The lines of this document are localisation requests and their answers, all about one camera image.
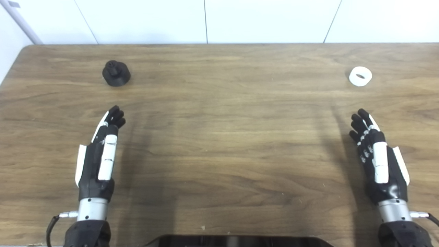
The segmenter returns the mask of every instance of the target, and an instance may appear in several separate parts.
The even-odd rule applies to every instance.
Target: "cable connector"
[[[76,218],[78,217],[78,211],[62,212],[58,216],[60,218]]]
[[[412,218],[428,218],[429,214],[427,212],[410,211],[410,216]]]

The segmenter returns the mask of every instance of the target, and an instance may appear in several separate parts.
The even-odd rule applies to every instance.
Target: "robot finger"
[[[360,135],[355,131],[350,131],[349,136],[354,140],[357,145],[360,145]]]
[[[363,123],[351,122],[351,127],[360,135],[367,133],[367,127]]]
[[[94,135],[93,135],[93,137],[91,139],[91,142],[93,142],[96,139],[96,135],[97,135],[97,132],[99,131],[100,127],[108,126],[108,122],[106,121],[107,117],[108,117],[108,111],[104,114],[102,119],[97,124],[96,130],[94,131]]]
[[[91,142],[92,143],[101,142],[105,138],[105,135],[107,133],[107,128],[108,127],[106,125],[98,126],[93,135],[93,139],[91,139]]]
[[[370,129],[375,129],[380,131],[380,128],[378,127],[378,124],[375,122],[374,118],[372,117],[371,114],[369,114],[367,111],[365,111],[364,109],[359,109],[358,110],[358,115],[364,119],[364,122],[367,125],[367,128]]]
[[[120,129],[125,123],[126,123],[125,118],[121,118],[116,123],[114,123],[114,125],[117,126],[117,128]]]
[[[101,156],[101,165],[99,168],[98,179],[110,180],[113,173],[114,158],[116,155],[117,135],[119,129],[115,125],[110,125],[107,128],[107,135],[105,137],[104,148]]]
[[[366,124],[366,122],[357,114],[352,114],[351,119],[353,122],[360,124],[360,125],[364,125],[366,126],[366,128],[368,127],[368,125]]]
[[[123,112],[123,111],[117,111],[117,112],[115,112],[115,113],[111,116],[111,118],[110,118],[110,120],[109,120],[108,123],[109,123],[109,124],[114,124],[115,122],[121,120],[121,119],[123,118],[123,115],[124,115],[124,112]]]
[[[107,123],[110,123],[111,120],[112,120],[112,118],[113,118],[113,117],[115,116],[115,114],[117,114],[119,111],[120,111],[120,108],[119,108],[117,105],[111,107],[111,109],[109,109],[109,110],[107,111],[107,116],[106,116],[106,118],[105,118],[105,121],[106,121]]]

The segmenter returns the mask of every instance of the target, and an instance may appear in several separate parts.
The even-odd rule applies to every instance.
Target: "wooden table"
[[[103,81],[111,59],[128,65],[126,86]],[[359,65],[365,87],[346,77]],[[0,87],[0,244],[44,243],[50,218],[77,209],[78,145],[117,104],[112,246],[163,234],[377,246],[350,115],[373,113],[404,155],[410,209],[439,215],[438,96],[439,44],[26,47]],[[437,244],[439,228],[416,222]]]

